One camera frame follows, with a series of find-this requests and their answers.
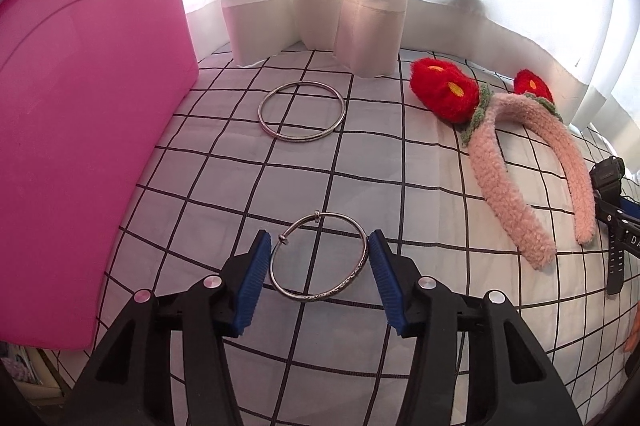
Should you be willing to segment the black wristwatch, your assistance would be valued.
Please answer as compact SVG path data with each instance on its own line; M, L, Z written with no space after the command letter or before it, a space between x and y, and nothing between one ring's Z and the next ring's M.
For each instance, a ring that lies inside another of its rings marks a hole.
M606 294L614 296L624 285L625 252L622 231L618 227L618 211L625 173L621 157L608 157L590 169L591 185L596 200L596 217L608 227L608 268Z

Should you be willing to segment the silver bangle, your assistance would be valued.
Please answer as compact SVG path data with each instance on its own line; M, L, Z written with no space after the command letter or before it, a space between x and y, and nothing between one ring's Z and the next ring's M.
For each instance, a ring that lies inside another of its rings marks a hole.
M257 121L273 139L312 142L337 131L346 111L346 99L334 86L299 80L270 90L259 102Z
M308 258L308 278L301 287L289 287L290 279L279 279L288 247L298 245L298 231L314 226L316 237ZM291 301L309 304L328 301L352 285L366 265L369 256L367 234L351 216L332 211L319 211L300 217L277 237L273 246L269 276L273 288Z

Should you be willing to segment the black grid white cloth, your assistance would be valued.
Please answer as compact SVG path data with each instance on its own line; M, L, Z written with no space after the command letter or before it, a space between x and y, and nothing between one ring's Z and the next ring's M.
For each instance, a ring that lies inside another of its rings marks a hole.
M574 240L565 176L550 148L522 125L497 125L506 170L558 256L537 271L516 251L480 195L460 133L421 106L401 50L391 79L364 80L329 53L286 49L264 64L238 67L227 49L200 63L193 90L160 137L134 188L107 264L90 347L47 351L73 386L94 345L134 290L158 296L188 289L248 249L255 233L273 241L300 217L332 211L450 290L502 290L536 334L586 422L603 411L626 377L623 343L639 300L639 261L627 255L620 294L605 293L608 236ZM265 94L281 84L319 81L345 97L340 129L308 143L273 140L257 123ZM290 245L279 279L301 287L316 233ZM245 425L393 425L413 340L388 325L366 264L335 298L309 305L268 284L254 319L226 340Z

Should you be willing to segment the closed silver bangle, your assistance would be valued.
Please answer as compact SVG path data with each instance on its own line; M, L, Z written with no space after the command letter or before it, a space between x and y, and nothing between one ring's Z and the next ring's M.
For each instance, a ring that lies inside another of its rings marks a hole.
M346 111L346 99L334 86L299 80L270 90L259 102L257 121L273 139L312 142L337 131Z

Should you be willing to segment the pink plastic bin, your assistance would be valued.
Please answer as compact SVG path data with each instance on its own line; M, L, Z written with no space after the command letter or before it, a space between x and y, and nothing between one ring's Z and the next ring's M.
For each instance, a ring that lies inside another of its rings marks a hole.
M134 185L198 63L182 0L1 0L1 337L93 339Z

